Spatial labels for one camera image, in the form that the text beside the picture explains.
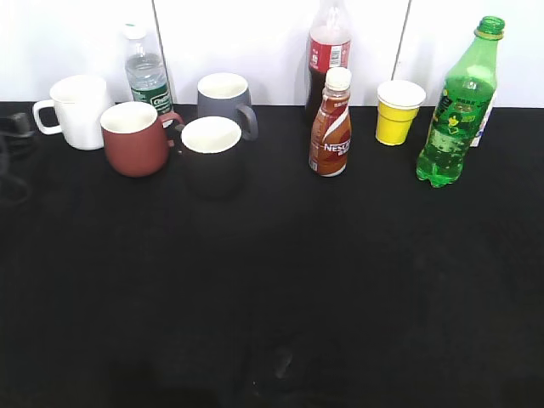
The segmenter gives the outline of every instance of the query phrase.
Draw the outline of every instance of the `white mug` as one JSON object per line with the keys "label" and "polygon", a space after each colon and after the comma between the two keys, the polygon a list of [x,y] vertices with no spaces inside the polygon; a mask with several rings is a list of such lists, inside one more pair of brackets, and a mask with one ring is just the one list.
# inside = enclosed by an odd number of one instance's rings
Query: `white mug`
{"label": "white mug", "polygon": [[[32,107],[34,120],[44,134],[63,133],[66,142],[79,150],[104,147],[100,116],[113,101],[104,79],[98,76],[75,75],[55,83],[49,91],[51,99],[36,102]],[[59,126],[43,125],[39,111],[54,108]]]}

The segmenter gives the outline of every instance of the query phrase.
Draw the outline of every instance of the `white bottle cap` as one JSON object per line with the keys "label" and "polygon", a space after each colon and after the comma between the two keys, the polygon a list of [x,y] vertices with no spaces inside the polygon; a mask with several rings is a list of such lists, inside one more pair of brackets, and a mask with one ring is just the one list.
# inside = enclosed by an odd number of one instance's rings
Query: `white bottle cap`
{"label": "white bottle cap", "polygon": [[351,71],[347,68],[331,68],[326,73],[325,85],[332,91],[346,91],[351,85]]}
{"label": "white bottle cap", "polygon": [[129,40],[141,40],[145,37],[145,28],[141,25],[136,24],[125,24],[123,27],[123,32],[125,34],[125,37]]}

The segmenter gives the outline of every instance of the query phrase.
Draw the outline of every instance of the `brown mug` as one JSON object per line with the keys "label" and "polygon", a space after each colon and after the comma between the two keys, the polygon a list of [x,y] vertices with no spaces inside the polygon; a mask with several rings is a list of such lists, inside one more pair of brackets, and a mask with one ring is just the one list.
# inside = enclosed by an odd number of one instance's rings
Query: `brown mug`
{"label": "brown mug", "polygon": [[100,118],[108,162],[128,177],[144,177],[159,171],[166,164],[172,145],[162,124],[172,120],[183,124],[177,113],[159,116],[152,105],[143,102],[112,106]]}

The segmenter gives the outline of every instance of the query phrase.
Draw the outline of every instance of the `sprite bottle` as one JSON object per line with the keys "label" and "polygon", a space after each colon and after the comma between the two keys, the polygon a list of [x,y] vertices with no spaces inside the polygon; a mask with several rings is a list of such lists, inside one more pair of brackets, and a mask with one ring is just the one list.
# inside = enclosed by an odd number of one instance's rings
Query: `sprite bottle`
{"label": "sprite bottle", "polygon": [[445,79],[427,143],[417,158],[417,177],[433,187],[453,183],[496,90],[496,49],[504,21],[484,17],[474,42]]}

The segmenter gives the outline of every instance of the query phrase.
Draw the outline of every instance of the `black mug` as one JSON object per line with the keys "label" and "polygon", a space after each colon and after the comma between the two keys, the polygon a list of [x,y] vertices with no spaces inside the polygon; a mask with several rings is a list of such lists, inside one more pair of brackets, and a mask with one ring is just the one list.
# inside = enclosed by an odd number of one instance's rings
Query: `black mug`
{"label": "black mug", "polygon": [[226,117],[207,116],[178,125],[181,155],[189,187],[199,196],[226,197],[243,185],[242,131]]}

